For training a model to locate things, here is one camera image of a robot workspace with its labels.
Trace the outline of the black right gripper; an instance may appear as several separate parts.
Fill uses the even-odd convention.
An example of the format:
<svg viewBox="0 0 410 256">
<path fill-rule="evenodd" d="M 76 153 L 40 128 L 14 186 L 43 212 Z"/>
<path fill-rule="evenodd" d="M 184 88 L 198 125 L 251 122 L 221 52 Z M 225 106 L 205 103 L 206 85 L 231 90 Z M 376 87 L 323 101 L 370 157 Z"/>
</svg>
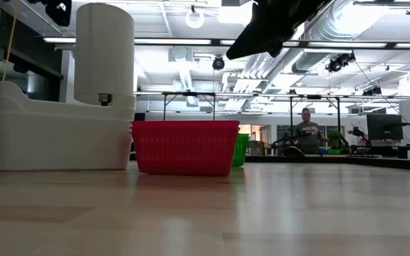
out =
<svg viewBox="0 0 410 256">
<path fill-rule="evenodd" d="M 254 25 L 247 25 L 226 52 L 229 60 L 259 53 L 276 57 L 299 25 L 333 0 L 256 0 Z"/>
</svg>

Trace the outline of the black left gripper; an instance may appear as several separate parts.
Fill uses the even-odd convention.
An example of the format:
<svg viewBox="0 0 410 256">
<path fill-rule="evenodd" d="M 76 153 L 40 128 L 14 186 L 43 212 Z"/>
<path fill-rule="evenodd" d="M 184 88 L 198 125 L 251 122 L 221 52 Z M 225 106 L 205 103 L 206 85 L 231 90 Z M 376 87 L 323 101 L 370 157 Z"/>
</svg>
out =
<svg viewBox="0 0 410 256">
<path fill-rule="evenodd" d="M 72 0 L 27 0 L 30 4 L 41 3 L 46 14 L 59 26 L 70 25 Z"/>
</svg>

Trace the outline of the white cylinder shade table lamp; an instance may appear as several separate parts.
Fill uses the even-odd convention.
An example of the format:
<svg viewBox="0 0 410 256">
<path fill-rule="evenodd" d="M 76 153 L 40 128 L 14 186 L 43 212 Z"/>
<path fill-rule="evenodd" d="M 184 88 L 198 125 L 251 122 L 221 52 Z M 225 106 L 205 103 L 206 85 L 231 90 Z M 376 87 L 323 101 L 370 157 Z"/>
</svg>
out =
<svg viewBox="0 0 410 256">
<path fill-rule="evenodd" d="M 129 13 L 104 3 L 82 5 L 76 14 L 74 98 L 98 105 L 100 95 L 132 96 L 134 48 Z"/>
</svg>

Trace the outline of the black ceiling spotlight cluster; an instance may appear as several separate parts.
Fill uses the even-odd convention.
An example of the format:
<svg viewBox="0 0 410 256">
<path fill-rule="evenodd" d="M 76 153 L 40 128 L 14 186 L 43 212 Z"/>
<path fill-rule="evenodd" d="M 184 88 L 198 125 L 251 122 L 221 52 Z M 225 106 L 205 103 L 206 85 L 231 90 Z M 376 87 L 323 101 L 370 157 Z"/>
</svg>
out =
<svg viewBox="0 0 410 256">
<path fill-rule="evenodd" d="M 342 53 L 331 58 L 325 69 L 329 73 L 337 73 L 354 61 L 356 61 L 356 58 L 353 51 L 351 53 Z"/>
</svg>

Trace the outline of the long light bar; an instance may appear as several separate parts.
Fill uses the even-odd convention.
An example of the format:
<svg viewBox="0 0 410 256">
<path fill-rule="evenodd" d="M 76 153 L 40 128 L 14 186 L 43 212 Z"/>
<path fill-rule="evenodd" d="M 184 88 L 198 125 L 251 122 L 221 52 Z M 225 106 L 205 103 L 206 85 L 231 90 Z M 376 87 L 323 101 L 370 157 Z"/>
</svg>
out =
<svg viewBox="0 0 410 256">
<path fill-rule="evenodd" d="M 136 38 L 136 45 L 160 46 L 231 46 L 235 40 L 225 39 L 181 39 L 181 38 Z M 410 42 L 376 42 L 376 41 L 286 41 L 286 48 L 352 48 L 352 49 L 388 49 L 410 50 Z"/>
</svg>

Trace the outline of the person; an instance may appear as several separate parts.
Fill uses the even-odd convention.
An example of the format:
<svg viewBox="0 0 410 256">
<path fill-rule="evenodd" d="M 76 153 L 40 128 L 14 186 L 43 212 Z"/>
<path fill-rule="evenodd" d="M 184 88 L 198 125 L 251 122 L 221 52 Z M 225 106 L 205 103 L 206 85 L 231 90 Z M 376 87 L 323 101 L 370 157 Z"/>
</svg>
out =
<svg viewBox="0 0 410 256">
<path fill-rule="evenodd" d="M 319 125 L 311 121 L 311 113 L 308 108 L 301 112 L 302 122 L 294 129 L 295 141 L 298 148 L 304 154 L 316 154 L 320 149 L 320 142 L 330 140 L 320 131 Z"/>
</svg>

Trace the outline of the small green potted plant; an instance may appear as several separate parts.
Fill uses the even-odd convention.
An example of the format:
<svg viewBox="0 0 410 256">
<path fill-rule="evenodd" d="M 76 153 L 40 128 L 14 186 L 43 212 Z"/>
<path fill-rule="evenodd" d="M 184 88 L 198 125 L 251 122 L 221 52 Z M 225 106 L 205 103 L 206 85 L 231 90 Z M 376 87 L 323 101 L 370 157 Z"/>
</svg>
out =
<svg viewBox="0 0 410 256">
<path fill-rule="evenodd" d="M 327 133 L 329 139 L 328 145 L 331 149 L 340 149 L 341 147 L 341 132 L 339 130 L 331 130 Z"/>
</svg>

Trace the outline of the large black monitor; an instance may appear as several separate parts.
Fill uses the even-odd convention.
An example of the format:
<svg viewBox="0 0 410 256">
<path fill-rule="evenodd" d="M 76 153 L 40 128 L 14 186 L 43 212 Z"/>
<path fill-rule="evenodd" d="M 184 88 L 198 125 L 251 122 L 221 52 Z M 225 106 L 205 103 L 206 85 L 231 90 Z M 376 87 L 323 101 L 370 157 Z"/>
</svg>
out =
<svg viewBox="0 0 410 256">
<path fill-rule="evenodd" d="M 368 114 L 367 133 L 370 140 L 403 139 L 401 116 L 396 114 Z"/>
</svg>

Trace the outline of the silver ventilation duct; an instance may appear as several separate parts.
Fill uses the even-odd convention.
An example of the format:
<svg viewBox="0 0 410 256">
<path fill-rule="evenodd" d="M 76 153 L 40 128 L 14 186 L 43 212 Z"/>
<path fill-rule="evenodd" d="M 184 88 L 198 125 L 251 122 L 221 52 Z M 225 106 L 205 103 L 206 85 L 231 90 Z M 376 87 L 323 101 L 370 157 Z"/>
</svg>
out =
<svg viewBox="0 0 410 256">
<path fill-rule="evenodd" d="M 335 0 L 306 33 L 307 41 L 350 41 L 357 36 L 353 28 L 348 28 L 351 18 L 352 0 Z M 321 60 L 331 54 L 329 50 L 304 49 L 292 65 L 294 73 L 306 73 Z"/>
</svg>

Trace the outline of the black aluminium table frame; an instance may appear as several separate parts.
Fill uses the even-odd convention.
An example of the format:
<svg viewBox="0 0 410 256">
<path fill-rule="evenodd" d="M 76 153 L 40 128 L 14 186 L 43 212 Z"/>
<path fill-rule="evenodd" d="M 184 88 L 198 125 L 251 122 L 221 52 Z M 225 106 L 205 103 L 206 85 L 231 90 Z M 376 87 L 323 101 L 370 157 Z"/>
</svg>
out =
<svg viewBox="0 0 410 256">
<path fill-rule="evenodd" d="M 326 156 L 246 156 L 248 163 L 276 164 L 354 164 L 392 169 L 410 170 L 409 159 L 369 158 L 345 155 Z"/>
</svg>

